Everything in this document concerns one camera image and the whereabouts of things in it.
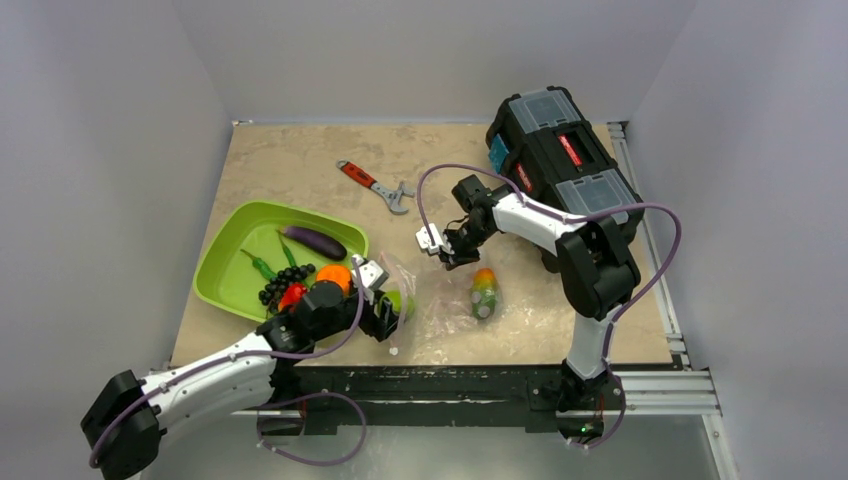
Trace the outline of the green orange fake mango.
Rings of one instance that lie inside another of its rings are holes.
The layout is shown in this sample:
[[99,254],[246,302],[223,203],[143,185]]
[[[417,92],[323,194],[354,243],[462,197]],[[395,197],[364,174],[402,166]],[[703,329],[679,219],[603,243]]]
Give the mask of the green orange fake mango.
[[492,269],[481,268],[474,273],[469,298],[476,320],[484,321],[493,316],[499,304],[500,287]]

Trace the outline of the clear zip top bag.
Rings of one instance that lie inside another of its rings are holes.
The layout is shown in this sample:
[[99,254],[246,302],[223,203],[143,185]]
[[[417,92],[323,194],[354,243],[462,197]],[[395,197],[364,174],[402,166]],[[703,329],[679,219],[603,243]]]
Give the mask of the clear zip top bag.
[[451,271],[437,262],[426,263],[423,269],[413,272],[395,256],[383,252],[378,263],[390,276],[384,284],[385,296],[390,290],[399,290],[415,298],[414,317],[408,322],[401,318],[397,331],[387,340],[388,354],[392,358],[399,358],[401,350],[416,343],[483,328],[501,314],[503,295],[498,278],[500,298],[493,316],[478,321],[471,313],[469,294],[474,273],[481,268],[490,268],[495,273],[486,260]]

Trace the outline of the orange fake tangerine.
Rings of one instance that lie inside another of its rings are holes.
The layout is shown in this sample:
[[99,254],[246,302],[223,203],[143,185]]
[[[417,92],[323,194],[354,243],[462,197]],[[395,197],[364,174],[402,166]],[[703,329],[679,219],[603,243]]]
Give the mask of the orange fake tangerine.
[[315,281],[332,282],[341,288],[344,296],[347,296],[352,287],[352,274],[344,265],[329,264],[316,273]]

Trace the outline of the red fake fruit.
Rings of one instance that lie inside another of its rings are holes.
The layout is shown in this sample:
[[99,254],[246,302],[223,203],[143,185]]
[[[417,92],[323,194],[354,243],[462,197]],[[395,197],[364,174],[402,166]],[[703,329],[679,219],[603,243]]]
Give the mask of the red fake fruit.
[[277,303],[277,311],[282,313],[287,308],[296,305],[308,291],[309,288],[302,283],[290,284]]

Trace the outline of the purple fake eggplant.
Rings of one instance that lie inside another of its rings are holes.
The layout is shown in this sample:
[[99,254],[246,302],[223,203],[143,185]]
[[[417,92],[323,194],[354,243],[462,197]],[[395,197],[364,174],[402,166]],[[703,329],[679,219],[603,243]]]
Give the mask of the purple fake eggplant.
[[348,254],[346,247],[335,238],[302,226],[284,227],[280,233],[331,260],[344,260]]

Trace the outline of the green fake chili pepper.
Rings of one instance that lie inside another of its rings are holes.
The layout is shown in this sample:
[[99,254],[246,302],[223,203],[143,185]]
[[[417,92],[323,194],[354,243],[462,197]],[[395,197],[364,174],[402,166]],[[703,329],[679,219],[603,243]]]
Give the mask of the green fake chili pepper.
[[289,246],[287,245],[287,243],[286,243],[286,241],[285,241],[285,236],[284,236],[283,232],[282,232],[282,231],[280,231],[280,230],[278,230],[278,231],[277,231],[277,236],[278,236],[278,240],[279,240],[280,245],[281,245],[281,249],[282,249],[283,254],[284,254],[284,256],[285,256],[285,258],[286,258],[286,260],[287,260],[287,263],[288,263],[289,267],[290,267],[290,268],[297,267],[297,266],[298,266],[297,259],[296,259],[296,257],[294,256],[294,254],[293,254],[292,250],[291,250],[291,249],[289,248]]

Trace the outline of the dark fake grape bunch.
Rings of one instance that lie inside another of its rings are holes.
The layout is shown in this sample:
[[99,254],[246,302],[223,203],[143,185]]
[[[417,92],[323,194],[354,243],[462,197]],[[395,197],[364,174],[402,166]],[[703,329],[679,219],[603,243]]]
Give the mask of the dark fake grape bunch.
[[316,267],[311,263],[278,271],[277,277],[272,282],[267,282],[257,294],[266,314],[271,316],[278,313],[277,303],[290,284],[299,282],[310,288],[310,277],[315,272]]

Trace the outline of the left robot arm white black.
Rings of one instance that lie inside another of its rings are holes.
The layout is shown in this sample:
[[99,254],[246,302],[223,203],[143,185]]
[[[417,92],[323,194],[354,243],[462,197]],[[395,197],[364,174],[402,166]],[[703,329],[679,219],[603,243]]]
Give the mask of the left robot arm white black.
[[410,317],[414,297],[374,286],[343,288],[318,281],[296,301],[225,349],[176,369],[112,376],[80,428],[88,463],[106,479],[129,479],[148,468],[165,441],[197,423],[269,404],[284,409],[313,399],[298,394],[294,366],[332,353],[319,341],[360,330],[383,341]]

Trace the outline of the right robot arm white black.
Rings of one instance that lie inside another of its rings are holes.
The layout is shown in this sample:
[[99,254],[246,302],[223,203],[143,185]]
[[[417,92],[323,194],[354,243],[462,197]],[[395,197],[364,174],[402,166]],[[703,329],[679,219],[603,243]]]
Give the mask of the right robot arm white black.
[[470,175],[451,190],[466,214],[457,228],[436,236],[433,249],[448,270],[480,260],[494,234],[513,234],[553,256],[554,271],[575,312],[572,345],[561,381],[564,399],[584,407],[601,391],[612,314],[629,302],[641,274],[614,218],[585,220],[539,203],[504,185],[495,190]]

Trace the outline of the black plastic toolbox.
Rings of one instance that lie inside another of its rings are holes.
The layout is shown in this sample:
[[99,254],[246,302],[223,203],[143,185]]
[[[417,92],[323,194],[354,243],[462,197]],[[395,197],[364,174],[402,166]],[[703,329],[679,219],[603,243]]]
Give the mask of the black plastic toolbox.
[[486,145],[496,173],[558,210],[588,215],[642,201],[564,87],[503,100]]

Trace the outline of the green plastic tray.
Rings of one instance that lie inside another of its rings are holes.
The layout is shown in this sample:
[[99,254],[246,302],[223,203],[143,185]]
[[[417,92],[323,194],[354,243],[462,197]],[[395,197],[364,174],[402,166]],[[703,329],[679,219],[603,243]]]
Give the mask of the green plastic tray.
[[369,239],[359,226],[325,213],[266,201],[247,202],[234,210],[213,237],[196,269],[193,287],[204,302],[255,322],[267,318],[259,291],[269,277],[253,266],[258,258],[278,273],[290,265],[288,248],[299,266],[320,269],[333,261],[309,247],[280,236],[290,226],[305,227],[339,241],[349,255],[365,256]]

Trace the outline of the red handled adjustable wrench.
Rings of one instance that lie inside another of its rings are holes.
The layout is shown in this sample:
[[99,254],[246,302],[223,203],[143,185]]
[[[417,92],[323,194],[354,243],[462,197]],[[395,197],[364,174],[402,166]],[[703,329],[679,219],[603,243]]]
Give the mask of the red handled adjustable wrench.
[[408,213],[409,209],[402,204],[402,199],[404,197],[414,198],[415,192],[404,181],[400,181],[396,188],[388,188],[349,160],[338,160],[336,167],[359,185],[379,195],[393,215]]

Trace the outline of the black mounting base rail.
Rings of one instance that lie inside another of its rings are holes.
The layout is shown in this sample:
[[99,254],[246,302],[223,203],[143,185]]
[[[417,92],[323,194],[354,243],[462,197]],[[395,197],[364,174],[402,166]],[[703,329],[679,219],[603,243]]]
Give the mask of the black mounting base rail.
[[619,378],[579,382],[560,364],[299,366],[257,408],[268,439],[341,426],[519,428],[594,440],[624,407]]

